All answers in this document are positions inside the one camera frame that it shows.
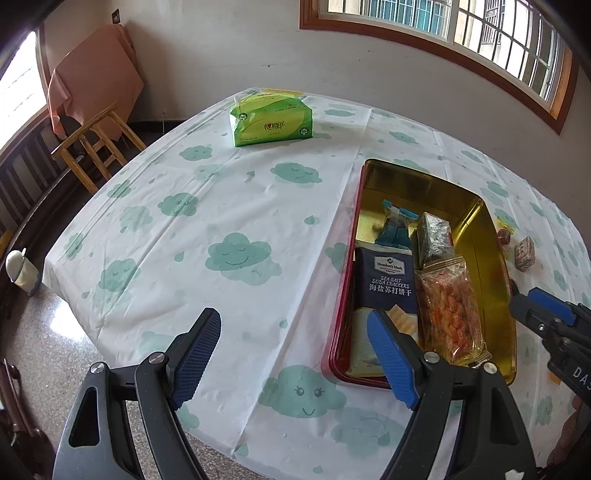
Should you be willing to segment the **clear bag orange peanuts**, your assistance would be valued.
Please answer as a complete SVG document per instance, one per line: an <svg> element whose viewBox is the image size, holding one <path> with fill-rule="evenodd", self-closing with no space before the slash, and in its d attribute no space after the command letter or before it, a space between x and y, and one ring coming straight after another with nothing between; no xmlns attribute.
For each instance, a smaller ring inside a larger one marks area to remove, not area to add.
<svg viewBox="0 0 591 480"><path fill-rule="evenodd" d="M490 360L465 259L430 263L416 280L423 348L456 366L475 367Z"/></svg>

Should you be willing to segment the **grey dark snack packet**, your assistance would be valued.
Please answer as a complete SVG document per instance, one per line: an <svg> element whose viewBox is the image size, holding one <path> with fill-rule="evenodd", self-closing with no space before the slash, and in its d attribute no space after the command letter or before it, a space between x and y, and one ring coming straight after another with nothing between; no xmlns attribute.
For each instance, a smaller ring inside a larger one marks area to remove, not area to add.
<svg viewBox="0 0 591 480"><path fill-rule="evenodd" d="M420 217L417 240L419 263L422 267L455 256L450 223L432 213L424 212Z"/></svg>

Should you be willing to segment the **blue soda crackers packet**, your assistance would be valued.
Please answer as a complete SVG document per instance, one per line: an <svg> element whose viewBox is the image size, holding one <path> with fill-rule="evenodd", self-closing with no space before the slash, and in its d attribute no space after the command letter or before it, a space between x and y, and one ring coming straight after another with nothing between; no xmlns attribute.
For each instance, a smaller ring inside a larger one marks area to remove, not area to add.
<svg viewBox="0 0 591 480"><path fill-rule="evenodd" d="M419 307L410 249L356 242L348 371L355 378L384 375L367 333L367 320L373 310L384 310L399 332L419 339Z"/></svg>

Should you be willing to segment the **small blue candy packet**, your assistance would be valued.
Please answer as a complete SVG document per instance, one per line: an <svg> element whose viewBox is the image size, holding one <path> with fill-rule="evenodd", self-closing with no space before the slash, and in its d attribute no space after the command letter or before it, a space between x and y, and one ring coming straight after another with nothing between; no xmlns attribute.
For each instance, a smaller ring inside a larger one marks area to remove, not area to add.
<svg viewBox="0 0 591 480"><path fill-rule="evenodd" d="M394 248L412 248L409 234L409 226L417 221L419 216L405 208L399 208L390 200L383 201L386 219L375 243L381 246Z"/></svg>

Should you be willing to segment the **dark wooden chair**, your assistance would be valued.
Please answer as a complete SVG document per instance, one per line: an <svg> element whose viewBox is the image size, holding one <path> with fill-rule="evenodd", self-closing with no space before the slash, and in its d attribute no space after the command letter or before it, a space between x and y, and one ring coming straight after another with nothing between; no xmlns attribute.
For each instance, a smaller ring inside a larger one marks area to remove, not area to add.
<svg viewBox="0 0 591 480"><path fill-rule="evenodd" d="M28 414L19 370L1 359L1 478L50 479L54 454Z"/></svg>

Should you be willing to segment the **pink white candy packet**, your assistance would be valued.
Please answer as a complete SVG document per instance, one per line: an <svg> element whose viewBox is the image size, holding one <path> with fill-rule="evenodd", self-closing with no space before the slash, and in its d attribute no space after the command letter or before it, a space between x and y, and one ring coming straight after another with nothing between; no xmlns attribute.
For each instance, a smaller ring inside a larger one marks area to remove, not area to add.
<svg viewBox="0 0 591 480"><path fill-rule="evenodd" d="M530 236L526 236L514 247L514 265L519 271L525 272L535 262L535 242Z"/></svg>

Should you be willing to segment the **yellow wrapped candy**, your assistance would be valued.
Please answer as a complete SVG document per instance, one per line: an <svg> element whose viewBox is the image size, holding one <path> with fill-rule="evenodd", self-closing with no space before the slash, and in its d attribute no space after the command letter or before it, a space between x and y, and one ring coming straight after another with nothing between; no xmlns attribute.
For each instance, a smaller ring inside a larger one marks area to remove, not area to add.
<svg viewBox="0 0 591 480"><path fill-rule="evenodd" d="M501 217L496 217L497 225L497 238L501 246L509 246L513 236L515 235L516 229L503 220Z"/></svg>

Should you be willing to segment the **cloud pattern tablecloth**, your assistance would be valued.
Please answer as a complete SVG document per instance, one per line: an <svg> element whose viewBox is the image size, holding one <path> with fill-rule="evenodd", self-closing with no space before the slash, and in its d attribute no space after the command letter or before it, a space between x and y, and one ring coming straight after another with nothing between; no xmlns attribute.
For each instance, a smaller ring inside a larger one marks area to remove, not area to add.
<svg viewBox="0 0 591 480"><path fill-rule="evenodd" d="M222 331L183 427L278 479L376 479L410 412L382 389L335 384L321 359L335 315L363 163L377 158L481 195L534 240L516 273L590 300L590 260L572 221L473 147L375 107L305 95L311 138L235 146L228 98L141 152L56 241L43 281L113 366L166 348L204 308Z"/></svg>

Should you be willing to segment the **wooden stool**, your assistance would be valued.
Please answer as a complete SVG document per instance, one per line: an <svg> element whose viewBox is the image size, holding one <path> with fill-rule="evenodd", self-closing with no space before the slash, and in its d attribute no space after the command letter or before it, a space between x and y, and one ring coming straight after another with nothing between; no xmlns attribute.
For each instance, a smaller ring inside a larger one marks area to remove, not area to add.
<svg viewBox="0 0 591 480"><path fill-rule="evenodd" d="M126 137L139 152L146 149L145 143L117 114L116 104L113 103L76 129L51 152L51 157L53 159L61 158L66 167L74 173L75 177L91 195L98 192L98 187L79 165L79 162L70 153L69 149L74 144L79 143L101 176L108 181L112 177L108 167L113 162L117 162L120 166L125 166L127 160L113 140L101 127L101 123L105 119L113 123L119 132Z"/></svg>

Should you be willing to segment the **green tissue pack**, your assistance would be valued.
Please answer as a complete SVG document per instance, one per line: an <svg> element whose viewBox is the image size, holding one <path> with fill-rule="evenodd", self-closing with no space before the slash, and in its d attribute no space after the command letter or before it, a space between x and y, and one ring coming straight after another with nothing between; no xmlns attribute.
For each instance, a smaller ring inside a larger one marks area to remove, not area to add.
<svg viewBox="0 0 591 480"><path fill-rule="evenodd" d="M235 96L229 113L235 147L312 137L314 115L304 94L263 89Z"/></svg>

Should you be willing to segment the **pink cloth covered furniture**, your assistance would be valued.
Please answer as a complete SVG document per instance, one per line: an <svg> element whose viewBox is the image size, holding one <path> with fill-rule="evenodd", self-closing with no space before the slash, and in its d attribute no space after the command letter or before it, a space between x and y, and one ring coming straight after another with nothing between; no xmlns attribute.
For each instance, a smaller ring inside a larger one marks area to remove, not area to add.
<svg viewBox="0 0 591 480"><path fill-rule="evenodd" d="M124 121L144 87L132 43L119 24L106 25L80 42L54 68L48 87L53 132L60 139L64 116L85 124L114 104Z"/></svg>

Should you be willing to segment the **wooden framed window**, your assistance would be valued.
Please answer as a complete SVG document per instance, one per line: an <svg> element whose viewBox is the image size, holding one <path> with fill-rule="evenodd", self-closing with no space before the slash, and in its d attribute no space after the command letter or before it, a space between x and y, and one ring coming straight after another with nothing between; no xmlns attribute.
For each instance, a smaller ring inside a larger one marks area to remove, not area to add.
<svg viewBox="0 0 591 480"><path fill-rule="evenodd" d="M448 60L493 83L561 133L578 63L529 1L303 0L304 30L364 35Z"/></svg>

